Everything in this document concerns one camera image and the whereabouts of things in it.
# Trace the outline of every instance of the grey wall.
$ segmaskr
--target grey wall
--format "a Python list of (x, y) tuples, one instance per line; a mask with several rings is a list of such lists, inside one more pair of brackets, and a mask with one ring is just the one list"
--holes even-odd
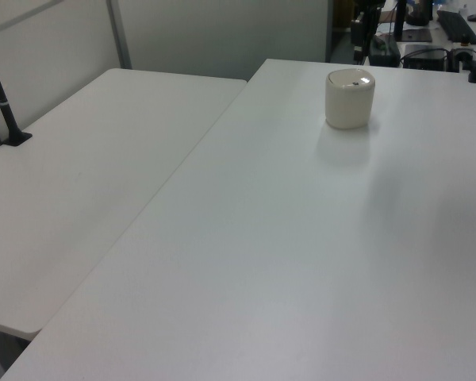
[(0, 29), (0, 79), (21, 129), (112, 67), (120, 64), (106, 0), (56, 2)]
[(48, 5), (52, 0), (0, 0), (0, 26)]
[(326, 58), (328, 0), (114, 3), (134, 69), (249, 80), (266, 58)]

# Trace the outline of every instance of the container lid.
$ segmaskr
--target container lid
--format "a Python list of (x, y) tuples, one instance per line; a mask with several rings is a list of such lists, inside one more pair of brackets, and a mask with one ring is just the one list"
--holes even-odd
[(342, 90), (369, 90), (375, 86), (374, 76), (363, 69), (343, 69), (328, 74), (328, 81)]

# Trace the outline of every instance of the desk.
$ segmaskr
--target desk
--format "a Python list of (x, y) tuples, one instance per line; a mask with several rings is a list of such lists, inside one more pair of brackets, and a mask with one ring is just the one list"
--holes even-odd
[(0, 330), (32, 339), (244, 87), (111, 70), (0, 147)]
[(476, 86), (338, 131), (343, 67), (268, 60), (3, 381), (476, 379)]

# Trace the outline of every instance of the white cup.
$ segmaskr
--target white cup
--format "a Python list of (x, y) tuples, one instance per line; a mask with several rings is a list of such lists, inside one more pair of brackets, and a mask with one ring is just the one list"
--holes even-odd
[(356, 129), (370, 120), (375, 78), (363, 69), (333, 71), (326, 77), (326, 121), (336, 129)]

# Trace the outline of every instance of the black cable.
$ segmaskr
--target black cable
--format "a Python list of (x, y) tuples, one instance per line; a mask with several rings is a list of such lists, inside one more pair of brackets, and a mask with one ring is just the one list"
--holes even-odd
[(391, 36), (391, 25), (393, 24), (393, 11), (397, 8), (398, 2), (395, 3), (395, 6), (391, 10), (391, 17), (390, 17), (390, 31), (388, 32), (388, 36)]
[(418, 55), (423, 54), (423, 53), (438, 52), (438, 51), (446, 52), (446, 57), (447, 57), (448, 54), (450, 54), (450, 51), (448, 51), (445, 48), (420, 49), (420, 50), (416, 50), (414, 52), (410, 52), (409, 54), (406, 54), (405, 56), (401, 57), (400, 62), (403, 63), (404, 59), (410, 58), (410, 57), (413, 57), (413, 56), (418, 56)]
[(388, 21), (388, 19), (390, 19), (390, 24), (391, 24), (393, 22), (393, 12), (395, 11), (396, 8), (397, 8), (397, 4), (395, 4), (393, 9), (388, 13), (388, 15), (385, 17), (384, 21), (378, 23), (378, 26), (380, 26), (382, 24), (385, 24)]
[(476, 51), (471, 49), (471, 48), (456, 48), (452, 50), (453, 52), (467, 52), (467, 53), (474, 53), (476, 54)]

